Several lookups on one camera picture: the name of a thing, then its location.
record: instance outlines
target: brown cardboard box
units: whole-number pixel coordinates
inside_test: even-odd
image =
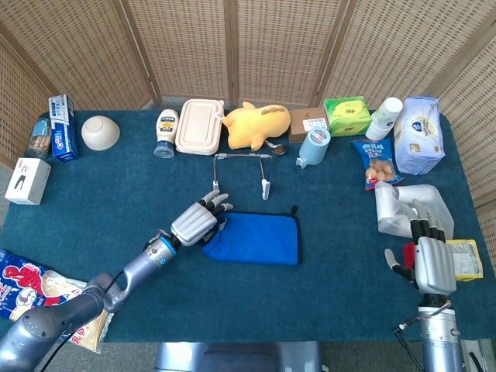
[[[291,116],[289,142],[303,142],[307,132],[314,126],[324,126],[329,129],[325,113],[326,110],[323,107],[289,110],[289,115]]]

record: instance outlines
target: gray stool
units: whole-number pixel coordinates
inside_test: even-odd
[[[155,372],[322,372],[319,343],[161,343]]]

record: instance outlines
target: robotic arm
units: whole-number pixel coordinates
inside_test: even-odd
[[[117,312],[131,292],[174,258],[181,246],[196,244],[215,228],[216,215],[233,208],[221,204],[227,198],[219,190],[212,191],[172,223],[171,234],[160,230],[119,273],[126,277],[125,288],[116,282],[117,277],[103,273],[89,281],[83,293],[62,305],[25,312],[0,340],[0,370],[32,372],[60,336],[73,333],[103,309]]]
[[[453,254],[446,245],[443,227],[434,214],[417,200],[412,207],[402,206],[410,220],[415,244],[415,270],[402,267],[391,250],[385,250],[386,261],[397,274],[411,281],[420,293],[422,302],[418,315],[396,328],[394,335],[407,350],[418,369],[425,372],[462,371],[462,357],[456,327],[455,311],[448,296],[456,290]],[[402,331],[414,322],[421,322],[424,367],[409,351]]]

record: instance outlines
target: white cardboard box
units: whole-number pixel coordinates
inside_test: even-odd
[[[20,157],[15,165],[5,198],[16,204],[39,205],[51,166],[41,159]]]

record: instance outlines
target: mayonnaise bottle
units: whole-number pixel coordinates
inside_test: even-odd
[[[153,155],[156,157],[174,157],[174,139],[177,132],[177,112],[170,109],[163,110],[157,119],[157,147]]]

